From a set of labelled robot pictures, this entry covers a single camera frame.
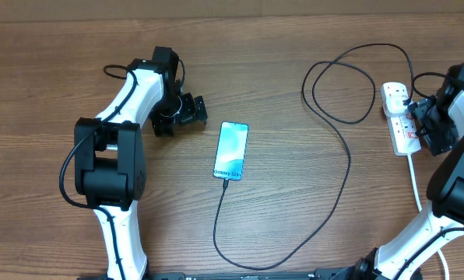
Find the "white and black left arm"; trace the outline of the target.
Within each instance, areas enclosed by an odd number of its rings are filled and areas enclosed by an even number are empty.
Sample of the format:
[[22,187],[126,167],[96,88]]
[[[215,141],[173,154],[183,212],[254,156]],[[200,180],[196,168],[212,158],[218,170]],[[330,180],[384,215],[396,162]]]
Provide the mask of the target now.
[[169,47],[155,47],[151,59],[122,66],[124,85],[111,104],[94,118],[78,119],[74,146],[59,174],[74,163],[75,187],[94,211],[107,249],[103,279],[148,279],[149,259],[142,248],[138,202],[146,186],[142,127],[149,121],[155,136],[172,136],[175,125],[207,122],[201,96],[184,93],[177,77],[185,65]]

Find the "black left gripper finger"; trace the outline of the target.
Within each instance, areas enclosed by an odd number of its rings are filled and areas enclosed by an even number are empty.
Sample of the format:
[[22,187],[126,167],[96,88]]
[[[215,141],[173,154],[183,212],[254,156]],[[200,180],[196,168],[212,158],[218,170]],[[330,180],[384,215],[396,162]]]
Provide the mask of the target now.
[[174,119],[172,117],[165,117],[159,113],[151,113],[149,119],[151,120],[156,137],[174,136]]
[[195,116],[203,124],[207,124],[208,114],[206,111],[206,105],[202,96],[194,98],[195,101]]

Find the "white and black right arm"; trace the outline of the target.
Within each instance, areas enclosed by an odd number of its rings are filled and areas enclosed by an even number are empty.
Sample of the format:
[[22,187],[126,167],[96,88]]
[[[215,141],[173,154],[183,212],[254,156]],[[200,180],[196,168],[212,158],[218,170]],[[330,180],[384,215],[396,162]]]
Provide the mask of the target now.
[[420,266],[464,236],[464,63],[443,74],[441,88],[423,100],[398,105],[392,85],[381,88],[395,154],[410,157],[426,142],[447,156],[427,185],[427,203],[392,241],[374,248],[334,279],[420,279]]

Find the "blue Galaxy smartphone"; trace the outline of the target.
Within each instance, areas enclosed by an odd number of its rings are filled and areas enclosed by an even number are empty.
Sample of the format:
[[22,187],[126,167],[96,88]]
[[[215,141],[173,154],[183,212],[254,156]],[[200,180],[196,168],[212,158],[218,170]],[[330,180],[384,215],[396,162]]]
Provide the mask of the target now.
[[215,178],[235,181],[242,179],[248,132],[247,124],[227,121],[221,124],[213,167]]

